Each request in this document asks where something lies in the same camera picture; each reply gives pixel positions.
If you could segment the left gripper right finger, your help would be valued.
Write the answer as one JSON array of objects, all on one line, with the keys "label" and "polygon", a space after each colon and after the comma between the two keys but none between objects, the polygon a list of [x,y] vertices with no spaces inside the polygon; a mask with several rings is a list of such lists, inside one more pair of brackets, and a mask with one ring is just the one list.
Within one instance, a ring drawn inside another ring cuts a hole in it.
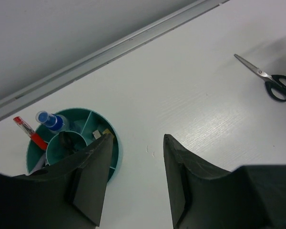
[{"label": "left gripper right finger", "polygon": [[286,229],[286,165],[230,172],[169,134],[163,157],[175,229]]}]

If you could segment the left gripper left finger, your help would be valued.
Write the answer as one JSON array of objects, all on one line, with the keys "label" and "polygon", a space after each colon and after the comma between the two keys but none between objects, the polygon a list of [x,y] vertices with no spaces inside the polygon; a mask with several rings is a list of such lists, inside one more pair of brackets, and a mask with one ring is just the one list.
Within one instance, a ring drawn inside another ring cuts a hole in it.
[{"label": "left gripper left finger", "polygon": [[100,225],[112,136],[33,174],[0,174],[0,229],[94,229]]}]

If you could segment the red gel pen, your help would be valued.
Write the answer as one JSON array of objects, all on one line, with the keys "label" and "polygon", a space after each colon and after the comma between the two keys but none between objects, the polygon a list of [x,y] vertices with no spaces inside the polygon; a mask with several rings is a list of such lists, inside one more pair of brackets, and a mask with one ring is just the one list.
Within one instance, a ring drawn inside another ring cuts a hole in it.
[{"label": "red gel pen", "polygon": [[13,121],[21,128],[26,135],[43,151],[46,151],[48,144],[27,124],[21,117],[13,118]]}]

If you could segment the white eraser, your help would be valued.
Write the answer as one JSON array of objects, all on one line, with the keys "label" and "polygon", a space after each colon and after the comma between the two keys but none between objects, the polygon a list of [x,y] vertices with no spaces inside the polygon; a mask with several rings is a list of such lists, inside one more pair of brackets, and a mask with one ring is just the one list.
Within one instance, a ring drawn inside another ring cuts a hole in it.
[{"label": "white eraser", "polygon": [[102,136],[102,134],[101,134],[101,132],[99,130],[93,131],[92,135],[93,135],[95,140]]}]

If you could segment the tan pencil sharpener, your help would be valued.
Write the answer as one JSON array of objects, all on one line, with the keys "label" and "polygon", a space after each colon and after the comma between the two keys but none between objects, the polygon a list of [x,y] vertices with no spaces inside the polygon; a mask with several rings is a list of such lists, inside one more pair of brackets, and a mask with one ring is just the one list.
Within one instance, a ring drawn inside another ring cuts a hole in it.
[{"label": "tan pencil sharpener", "polygon": [[115,135],[110,131],[110,129],[108,129],[108,128],[106,128],[103,132],[102,132],[102,134],[104,135],[104,134],[109,134],[109,135],[111,135],[113,138],[115,138]]}]

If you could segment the glue bottle blue cap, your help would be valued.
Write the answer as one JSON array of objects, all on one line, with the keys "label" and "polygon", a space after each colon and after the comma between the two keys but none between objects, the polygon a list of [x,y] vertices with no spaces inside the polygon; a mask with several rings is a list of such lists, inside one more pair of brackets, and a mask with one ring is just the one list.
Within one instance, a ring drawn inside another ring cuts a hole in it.
[{"label": "glue bottle blue cap", "polygon": [[70,129],[68,119],[60,114],[51,114],[46,111],[40,111],[36,114],[35,119],[54,134]]}]

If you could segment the black scissors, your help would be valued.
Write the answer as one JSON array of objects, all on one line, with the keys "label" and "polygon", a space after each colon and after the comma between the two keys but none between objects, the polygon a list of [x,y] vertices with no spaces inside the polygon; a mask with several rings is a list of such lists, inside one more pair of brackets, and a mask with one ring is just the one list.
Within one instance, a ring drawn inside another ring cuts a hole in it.
[{"label": "black scissors", "polygon": [[238,54],[234,57],[255,75],[265,81],[265,88],[268,95],[275,101],[286,102],[286,76],[280,74],[267,74],[265,71],[256,67]]}]

